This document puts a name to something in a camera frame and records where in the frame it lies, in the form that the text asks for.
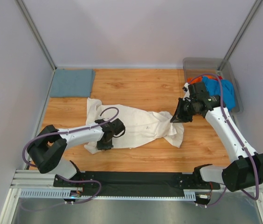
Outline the white t shirt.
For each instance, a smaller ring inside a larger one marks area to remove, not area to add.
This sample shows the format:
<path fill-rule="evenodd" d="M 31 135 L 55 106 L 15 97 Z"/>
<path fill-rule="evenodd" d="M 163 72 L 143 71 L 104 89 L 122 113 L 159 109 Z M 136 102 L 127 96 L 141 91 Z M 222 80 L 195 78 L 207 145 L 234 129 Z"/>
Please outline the white t shirt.
<path fill-rule="evenodd" d="M 183 142 L 184 127 L 181 123 L 171 123 L 173 117 L 169 112 L 147 112 L 125 105 L 103 105 L 99 99 L 87 98 L 86 124 L 91 124 L 97 119 L 108 120 L 116 114 L 125 126 L 125 134 L 112 139 L 114 149 L 141 147 L 156 139 L 164 138 L 169 144 L 179 148 Z"/>

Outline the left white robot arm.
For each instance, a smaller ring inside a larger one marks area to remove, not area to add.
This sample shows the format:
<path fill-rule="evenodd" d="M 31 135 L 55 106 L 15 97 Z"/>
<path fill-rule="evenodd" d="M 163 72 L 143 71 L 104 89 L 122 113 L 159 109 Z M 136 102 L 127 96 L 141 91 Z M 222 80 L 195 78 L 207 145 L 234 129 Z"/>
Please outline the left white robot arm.
<path fill-rule="evenodd" d="M 49 125 L 28 144 L 27 153 L 41 174 L 62 176 L 69 187 L 76 187 L 80 183 L 78 168 L 62 158 L 64 152 L 88 142 L 97 143 L 98 150 L 109 150 L 113 148 L 113 138 L 124 134 L 125 126 L 120 119 L 111 122 L 98 119 L 87 126 L 70 129 L 56 129 Z"/>

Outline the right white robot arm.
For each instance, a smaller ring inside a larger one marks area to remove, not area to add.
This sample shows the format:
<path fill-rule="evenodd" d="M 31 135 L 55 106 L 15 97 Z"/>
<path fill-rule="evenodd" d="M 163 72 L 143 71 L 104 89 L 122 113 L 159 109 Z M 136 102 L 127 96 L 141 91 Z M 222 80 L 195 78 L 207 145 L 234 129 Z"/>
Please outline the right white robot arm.
<path fill-rule="evenodd" d="M 186 94 L 179 98 L 171 122 L 192 122 L 194 115 L 201 115 L 217 133 L 230 160 L 225 168 L 212 164 L 196 167 L 193 185 L 201 189 L 215 182 L 231 192 L 259 187 L 263 183 L 263 153 L 259 154 L 240 133 L 221 96 L 211 96 L 204 82 L 186 83 L 183 89 Z"/>

